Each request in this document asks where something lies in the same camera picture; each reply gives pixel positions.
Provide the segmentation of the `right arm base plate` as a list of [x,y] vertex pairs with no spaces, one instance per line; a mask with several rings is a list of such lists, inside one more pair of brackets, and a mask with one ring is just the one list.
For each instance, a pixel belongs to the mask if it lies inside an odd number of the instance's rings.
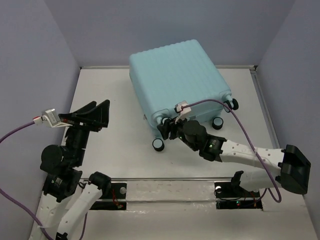
[[263,209],[263,204],[259,201],[259,192],[249,192],[241,187],[232,186],[230,182],[216,182],[214,195],[218,210]]

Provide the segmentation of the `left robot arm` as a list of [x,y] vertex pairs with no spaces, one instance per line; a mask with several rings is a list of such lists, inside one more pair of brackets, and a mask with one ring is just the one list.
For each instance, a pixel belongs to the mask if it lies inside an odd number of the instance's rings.
[[48,145],[41,153],[40,169],[47,176],[42,187],[31,240],[69,240],[95,201],[110,194],[111,178],[100,172],[89,177],[82,194],[65,211],[79,185],[90,132],[99,132],[109,124],[110,101],[92,101],[70,113],[57,113],[54,108],[44,110],[33,119],[36,125],[66,128],[64,145]]

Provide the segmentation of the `light blue hard-shell suitcase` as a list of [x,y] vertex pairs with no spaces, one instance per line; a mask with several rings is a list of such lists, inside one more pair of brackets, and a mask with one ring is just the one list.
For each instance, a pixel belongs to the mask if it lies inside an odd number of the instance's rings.
[[165,148],[157,126],[178,116],[176,105],[195,104],[188,117],[200,123],[210,121],[215,130],[224,124],[222,111],[239,108],[231,88],[196,39],[131,54],[129,77],[157,152]]

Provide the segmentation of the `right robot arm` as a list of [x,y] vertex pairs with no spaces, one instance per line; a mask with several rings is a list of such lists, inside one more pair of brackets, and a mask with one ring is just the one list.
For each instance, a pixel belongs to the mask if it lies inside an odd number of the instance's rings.
[[311,163],[294,145],[277,149],[250,147],[211,135],[196,120],[167,118],[157,129],[164,140],[180,139],[207,161],[257,168],[255,172],[235,172],[230,183],[230,190],[235,196],[272,187],[281,187],[298,195],[308,192]]

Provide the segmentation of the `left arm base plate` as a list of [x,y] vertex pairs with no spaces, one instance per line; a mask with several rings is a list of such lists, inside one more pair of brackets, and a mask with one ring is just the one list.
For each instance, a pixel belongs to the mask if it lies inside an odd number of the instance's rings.
[[125,211],[127,209],[127,183],[112,182],[108,193],[104,193],[90,208],[92,211]]

